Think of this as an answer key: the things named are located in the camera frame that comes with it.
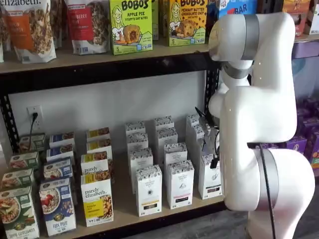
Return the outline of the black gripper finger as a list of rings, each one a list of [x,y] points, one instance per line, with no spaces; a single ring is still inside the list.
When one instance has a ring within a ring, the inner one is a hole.
[[[202,155],[204,162],[210,166],[210,169],[215,169],[219,163],[219,134],[215,137],[208,136],[204,138],[202,147]]]
[[[206,115],[197,107],[195,107],[195,110],[197,112],[197,114],[199,115],[199,124],[201,125],[204,134],[205,135],[210,135],[211,133],[211,125],[209,123],[209,121],[206,118]]]

